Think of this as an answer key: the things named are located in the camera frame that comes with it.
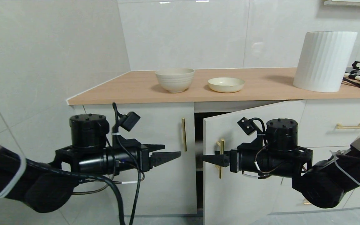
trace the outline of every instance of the white zip tie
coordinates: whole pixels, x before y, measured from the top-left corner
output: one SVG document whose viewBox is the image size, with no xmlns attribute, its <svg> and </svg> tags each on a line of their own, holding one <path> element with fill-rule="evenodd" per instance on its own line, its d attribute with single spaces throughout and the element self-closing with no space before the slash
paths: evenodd
<svg viewBox="0 0 360 225">
<path fill-rule="evenodd" d="M 121 184 L 127 185 L 127 184 L 136 184 L 137 181 L 121 181 Z"/>
<path fill-rule="evenodd" d="M 17 170 L 16 174 L 13 176 L 12 180 L 9 181 L 9 183 L 5 186 L 5 188 L 0 192 L 0 198 L 5 198 L 6 195 L 9 194 L 9 192 L 13 189 L 13 187 L 17 184 L 19 179 L 24 174 L 24 171 L 26 170 L 26 156 L 24 155 L 23 151 L 19 148 L 20 152 L 17 154 L 20 158 L 20 166 Z"/>
<path fill-rule="evenodd" d="M 255 167 L 257 168 L 257 170 L 258 170 L 258 171 L 260 171 L 260 168 L 259 168 L 258 162 L 254 161 L 254 164 L 255 164 Z"/>
<path fill-rule="evenodd" d="M 337 152 L 333 152 L 333 151 L 331 151 L 331 150 L 330 150 L 330 152 L 331 152 L 331 154 L 334 156 L 334 164 L 336 165 L 336 167 L 337 167 L 339 170 L 341 170 L 345 175 L 347 175 L 347 177 L 349 177 L 349 178 L 350 178 L 352 181 L 354 181 L 357 185 L 360 186 L 360 183 L 359 183 L 357 180 L 355 180 L 351 175 L 349 175 L 344 169 L 342 169 L 342 168 L 338 165 L 338 163 L 337 163 L 338 157 L 336 156 Z"/>
</svg>

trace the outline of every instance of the floor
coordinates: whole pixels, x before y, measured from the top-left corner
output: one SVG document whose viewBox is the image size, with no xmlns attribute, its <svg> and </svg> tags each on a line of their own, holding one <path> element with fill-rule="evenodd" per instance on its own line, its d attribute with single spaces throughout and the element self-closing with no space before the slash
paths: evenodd
<svg viewBox="0 0 360 225">
<path fill-rule="evenodd" d="M 251 225 L 357 225 L 360 209 L 333 212 L 268 215 Z M 134 225 L 203 225 L 201 217 L 138 217 Z"/>
</svg>

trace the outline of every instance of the ribbed bowl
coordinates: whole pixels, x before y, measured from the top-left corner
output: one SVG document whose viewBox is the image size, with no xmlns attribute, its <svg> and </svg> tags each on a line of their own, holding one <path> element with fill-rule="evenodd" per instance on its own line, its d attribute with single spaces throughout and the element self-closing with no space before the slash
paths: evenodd
<svg viewBox="0 0 360 225">
<path fill-rule="evenodd" d="M 306 33 L 294 86 L 317 92 L 339 91 L 357 34 L 349 31 Z"/>
<path fill-rule="evenodd" d="M 165 90 L 180 93 L 190 87 L 195 70 L 188 68 L 170 68 L 155 72 L 157 81 Z"/>
</svg>

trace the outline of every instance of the small white plate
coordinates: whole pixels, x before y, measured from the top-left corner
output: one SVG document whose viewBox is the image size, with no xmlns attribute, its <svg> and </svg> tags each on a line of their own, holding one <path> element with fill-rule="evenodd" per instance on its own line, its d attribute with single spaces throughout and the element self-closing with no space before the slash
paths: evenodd
<svg viewBox="0 0 360 225">
<path fill-rule="evenodd" d="M 217 77 L 210 79 L 207 83 L 213 91 L 232 93 L 241 90 L 245 81 L 234 77 Z"/>
</svg>

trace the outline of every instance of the cabinet handle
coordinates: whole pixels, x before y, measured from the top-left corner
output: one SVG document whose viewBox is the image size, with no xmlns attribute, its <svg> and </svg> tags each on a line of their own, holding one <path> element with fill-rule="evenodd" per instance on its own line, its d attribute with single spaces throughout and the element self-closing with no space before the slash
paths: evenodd
<svg viewBox="0 0 360 225">
<path fill-rule="evenodd" d="M 224 139 L 222 138 L 220 142 L 216 141 L 216 144 L 220 147 L 220 154 L 224 154 Z M 222 167 L 216 165 L 216 168 L 219 170 L 219 179 L 222 178 Z"/>
<path fill-rule="evenodd" d="M 308 201 L 306 200 L 306 198 L 304 198 L 303 204 L 304 204 L 304 205 L 312 205 L 312 203 L 308 202 Z"/>
<path fill-rule="evenodd" d="M 360 123 L 357 126 L 343 126 L 342 124 L 338 123 L 336 129 L 338 130 L 360 129 Z"/>
<path fill-rule="evenodd" d="M 182 125 L 183 125 L 183 143 L 184 143 L 184 151 L 187 151 L 187 136 L 186 136 L 186 119 L 181 119 Z"/>
</svg>

